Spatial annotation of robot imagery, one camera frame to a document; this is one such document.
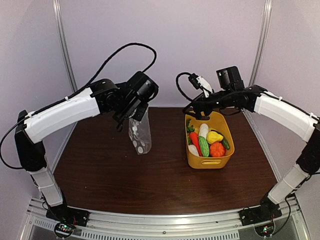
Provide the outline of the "white toy radish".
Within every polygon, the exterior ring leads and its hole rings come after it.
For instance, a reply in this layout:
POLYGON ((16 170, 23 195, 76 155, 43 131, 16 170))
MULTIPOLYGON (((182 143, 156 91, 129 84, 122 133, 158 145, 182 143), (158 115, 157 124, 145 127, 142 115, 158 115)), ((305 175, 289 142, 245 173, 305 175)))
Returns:
POLYGON ((209 126, 206 123, 202 123, 198 130, 198 136, 203 137, 206 140, 209 131, 209 126))

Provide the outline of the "yellow plastic basket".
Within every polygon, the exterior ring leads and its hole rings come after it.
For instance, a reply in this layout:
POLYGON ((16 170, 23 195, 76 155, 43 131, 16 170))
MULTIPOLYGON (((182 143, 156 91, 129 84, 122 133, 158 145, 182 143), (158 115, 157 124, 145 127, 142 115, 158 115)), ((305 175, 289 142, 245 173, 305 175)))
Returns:
POLYGON ((194 169, 221 169, 227 164, 235 152, 233 138, 227 121, 222 114, 217 112, 212 112, 208 120, 196 120, 195 117, 185 115, 185 138, 187 161, 189 166, 194 169), (225 155, 221 157, 211 157, 210 155, 209 157, 203 157, 193 155, 188 149, 188 135, 186 131, 187 119, 191 119, 190 125, 194 126, 197 135, 199 133, 199 127, 201 124, 207 124, 209 127, 209 132, 215 131, 223 135, 223 137, 227 139, 230 149, 225 150, 225 155))

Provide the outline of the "orange toy carrot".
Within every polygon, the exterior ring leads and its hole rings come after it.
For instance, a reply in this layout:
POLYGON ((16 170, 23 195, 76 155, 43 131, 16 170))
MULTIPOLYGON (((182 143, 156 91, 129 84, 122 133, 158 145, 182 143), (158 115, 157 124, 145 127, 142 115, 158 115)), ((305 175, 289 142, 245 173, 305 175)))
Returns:
POLYGON ((188 145, 195 145, 198 150, 199 157, 202 157, 199 141, 198 141, 198 134, 195 132, 194 126, 190 125, 190 121, 191 121, 190 118, 186 120, 186 132, 187 132, 188 145))

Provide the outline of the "dotted clear zip bag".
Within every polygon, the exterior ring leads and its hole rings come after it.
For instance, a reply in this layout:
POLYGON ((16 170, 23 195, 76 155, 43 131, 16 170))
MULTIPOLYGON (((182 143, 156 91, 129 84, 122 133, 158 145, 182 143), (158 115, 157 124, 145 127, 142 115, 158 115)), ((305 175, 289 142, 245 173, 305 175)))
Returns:
POLYGON ((149 121, 149 109, 146 109, 141 121, 129 119, 128 136, 138 155, 147 154, 152 148, 152 137, 149 121))

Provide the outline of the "yellow toy squash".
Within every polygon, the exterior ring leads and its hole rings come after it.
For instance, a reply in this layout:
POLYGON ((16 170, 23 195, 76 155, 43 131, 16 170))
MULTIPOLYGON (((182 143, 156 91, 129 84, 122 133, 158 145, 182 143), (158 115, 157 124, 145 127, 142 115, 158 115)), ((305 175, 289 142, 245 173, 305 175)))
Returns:
POLYGON ((210 131, 206 136, 206 140, 209 145, 212 145, 216 142, 221 142, 223 138, 223 135, 217 133, 216 131, 210 131))

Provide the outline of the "light green toy gourd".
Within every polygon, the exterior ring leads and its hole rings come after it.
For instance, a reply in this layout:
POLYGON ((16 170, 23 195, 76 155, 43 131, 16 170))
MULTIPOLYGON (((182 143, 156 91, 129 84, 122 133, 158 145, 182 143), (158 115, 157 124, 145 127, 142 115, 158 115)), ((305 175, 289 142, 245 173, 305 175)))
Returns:
POLYGON ((210 156, 210 147, 209 147, 209 144, 208 144, 206 138, 204 138, 201 135, 198 136, 198 144, 200 147, 201 155, 205 158, 209 157, 210 156))

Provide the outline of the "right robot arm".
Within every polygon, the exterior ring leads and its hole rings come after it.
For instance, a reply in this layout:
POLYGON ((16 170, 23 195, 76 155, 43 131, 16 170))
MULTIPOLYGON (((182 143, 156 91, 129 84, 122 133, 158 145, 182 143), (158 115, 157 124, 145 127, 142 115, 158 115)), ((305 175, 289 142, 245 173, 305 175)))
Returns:
POLYGON ((306 142, 293 167, 262 198, 256 216, 266 221, 276 212, 275 205, 320 169, 320 119, 261 86, 246 87, 236 66, 218 70, 216 74, 222 89, 218 92, 202 76, 193 73, 188 77, 195 89, 203 91, 192 100, 196 119, 203 119, 214 109, 234 107, 268 117, 306 142))

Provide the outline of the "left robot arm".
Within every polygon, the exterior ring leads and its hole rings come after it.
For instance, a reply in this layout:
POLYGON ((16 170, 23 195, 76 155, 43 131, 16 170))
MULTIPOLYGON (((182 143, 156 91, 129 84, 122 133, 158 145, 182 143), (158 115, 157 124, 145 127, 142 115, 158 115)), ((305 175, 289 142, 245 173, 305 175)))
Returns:
POLYGON ((158 85, 138 71, 126 82, 101 79, 45 110, 20 112, 14 133, 20 164, 35 180, 47 204, 53 207, 53 215, 61 222, 69 221, 72 211, 64 205, 62 191, 47 165, 43 139, 73 123, 109 112, 114 113, 118 129, 127 119, 141 121, 158 92, 158 85))

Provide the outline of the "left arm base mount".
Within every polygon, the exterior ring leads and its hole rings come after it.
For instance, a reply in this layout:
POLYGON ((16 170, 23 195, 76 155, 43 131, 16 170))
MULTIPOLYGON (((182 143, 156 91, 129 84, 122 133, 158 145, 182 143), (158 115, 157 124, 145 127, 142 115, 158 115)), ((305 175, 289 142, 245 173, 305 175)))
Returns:
POLYGON ((87 210, 68 206, 50 207, 46 217, 72 226, 86 227, 90 213, 87 210))

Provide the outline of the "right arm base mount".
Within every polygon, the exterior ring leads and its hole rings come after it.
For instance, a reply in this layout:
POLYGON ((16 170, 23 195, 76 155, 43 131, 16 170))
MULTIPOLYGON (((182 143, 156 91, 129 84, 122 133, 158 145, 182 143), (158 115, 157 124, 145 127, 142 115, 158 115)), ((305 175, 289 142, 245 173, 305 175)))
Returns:
POLYGON ((266 205, 256 207, 244 207, 238 212, 243 226, 254 225, 262 222, 271 221, 282 216, 279 207, 270 210, 266 205))

